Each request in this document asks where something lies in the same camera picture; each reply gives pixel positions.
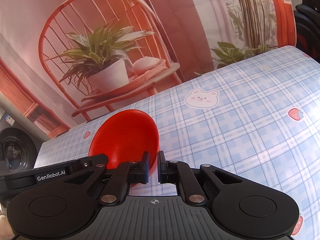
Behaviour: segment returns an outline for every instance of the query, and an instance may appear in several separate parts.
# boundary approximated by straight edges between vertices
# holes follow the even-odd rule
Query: chair
[[[141,57],[157,57],[165,60],[166,69],[147,78],[138,87],[126,91],[118,89],[111,93],[102,93],[86,79],[77,86],[78,76],[59,80],[71,67],[59,56],[66,49],[76,46],[67,38],[66,33],[84,34],[84,29],[93,31],[112,19],[120,20],[124,26],[133,26],[134,31],[153,31],[154,34],[136,41],[139,53],[128,53],[131,63]],[[148,95],[157,93],[155,84],[170,77],[175,85],[181,84],[176,71],[179,63],[174,63],[169,56],[160,35],[161,23],[144,0],[67,0],[51,14],[44,25],[39,39],[40,62],[55,85],[76,108],[72,116],[82,114],[90,120],[88,111],[105,106],[110,112],[115,109],[111,103],[120,102],[147,91]]]

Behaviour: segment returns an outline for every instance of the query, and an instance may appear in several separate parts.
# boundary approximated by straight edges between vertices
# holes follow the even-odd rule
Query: tablecloth
[[[100,125],[131,108],[155,120],[167,160],[196,168],[209,163],[287,193],[303,218],[293,237],[319,240],[320,64],[308,55],[291,46],[275,49],[83,123],[44,143],[35,167],[87,156]],[[131,194],[176,190],[160,185],[155,172]]]

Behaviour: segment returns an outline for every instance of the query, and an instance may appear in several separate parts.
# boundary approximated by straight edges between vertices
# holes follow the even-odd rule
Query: red bowl
[[[104,153],[109,157],[107,169],[114,169],[122,162],[140,161],[144,151],[150,153],[151,170],[159,151],[158,128],[147,113],[129,109],[102,124],[93,137],[89,156]]]

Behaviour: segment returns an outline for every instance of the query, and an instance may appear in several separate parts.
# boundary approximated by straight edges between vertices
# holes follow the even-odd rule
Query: white bear face
[[[219,92],[216,90],[211,91],[202,91],[202,89],[197,88],[193,89],[185,98],[185,103],[188,106],[192,106],[195,108],[213,108],[218,104],[218,95]]]

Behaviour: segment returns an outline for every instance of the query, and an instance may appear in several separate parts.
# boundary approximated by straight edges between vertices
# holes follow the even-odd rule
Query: gray ribbed plate
[[[66,240],[243,240],[224,232],[205,208],[185,204],[179,196],[128,196],[102,208],[94,222]]]

